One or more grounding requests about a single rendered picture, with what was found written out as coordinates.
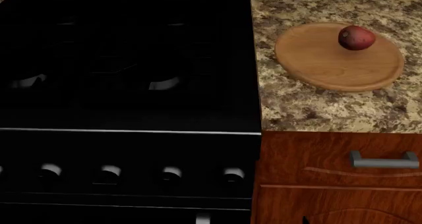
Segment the round wooden cutting board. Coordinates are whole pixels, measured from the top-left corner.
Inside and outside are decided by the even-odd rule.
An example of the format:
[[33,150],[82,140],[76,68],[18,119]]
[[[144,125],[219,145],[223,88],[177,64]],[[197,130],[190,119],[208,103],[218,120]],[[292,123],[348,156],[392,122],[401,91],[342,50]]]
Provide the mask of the round wooden cutting board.
[[368,49],[345,49],[338,34],[347,26],[315,22],[286,30],[274,46],[279,64],[293,77],[328,90],[364,92],[391,85],[404,70],[398,47],[376,34]]

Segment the brown wooden drawer front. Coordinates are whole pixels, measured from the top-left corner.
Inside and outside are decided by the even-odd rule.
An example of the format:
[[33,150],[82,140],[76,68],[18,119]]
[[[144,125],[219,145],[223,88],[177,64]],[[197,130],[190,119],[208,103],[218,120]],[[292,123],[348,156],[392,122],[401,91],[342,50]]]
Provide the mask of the brown wooden drawer front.
[[[356,168],[353,150],[377,159],[415,152],[420,167]],[[422,188],[422,134],[263,132],[256,179],[268,185]]]

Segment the brown wooden cabinet door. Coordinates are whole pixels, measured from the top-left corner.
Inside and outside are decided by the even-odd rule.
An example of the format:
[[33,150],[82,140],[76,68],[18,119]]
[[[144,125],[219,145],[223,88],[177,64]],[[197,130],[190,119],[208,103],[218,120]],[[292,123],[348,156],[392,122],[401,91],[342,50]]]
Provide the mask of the brown wooden cabinet door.
[[422,189],[261,184],[252,224],[422,224]]

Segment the reddish purple sweet potato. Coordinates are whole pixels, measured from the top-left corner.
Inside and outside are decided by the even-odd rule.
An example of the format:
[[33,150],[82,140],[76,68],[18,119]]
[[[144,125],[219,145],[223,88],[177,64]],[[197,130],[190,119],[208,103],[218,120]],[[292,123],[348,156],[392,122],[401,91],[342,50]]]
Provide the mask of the reddish purple sweet potato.
[[369,30],[360,26],[347,26],[340,30],[338,43],[345,49],[360,51],[372,46],[376,41],[376,36]]

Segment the black stove knob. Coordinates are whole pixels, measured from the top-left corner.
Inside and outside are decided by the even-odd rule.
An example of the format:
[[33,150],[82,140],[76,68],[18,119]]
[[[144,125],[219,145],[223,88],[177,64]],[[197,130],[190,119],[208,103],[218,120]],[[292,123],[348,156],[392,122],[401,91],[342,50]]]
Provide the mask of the black stove knob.
[[177,186],[182,178],[183,172],[175,166],[166,166],[161,172],[161,182],[166,187]]
[[93,184],[117,185],[121,177],[121,168],[114,165],[103,165],[95,173]]
[[223,170],[223,181],[226,186],[239,186],[245,178],[245,172],[236,167]]
[[62,172],[62,168],[56,164],[43,163],[38,172],[38,179],[44,186],[55,186],[61,181]]

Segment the black gas stove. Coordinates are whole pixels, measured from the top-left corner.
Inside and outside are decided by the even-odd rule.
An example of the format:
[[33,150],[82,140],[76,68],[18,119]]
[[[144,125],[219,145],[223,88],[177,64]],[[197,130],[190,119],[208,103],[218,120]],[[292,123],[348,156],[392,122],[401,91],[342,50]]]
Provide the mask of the black gas stove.
[[251,0],[0,0],[0,224],[250,224],[260,145]]

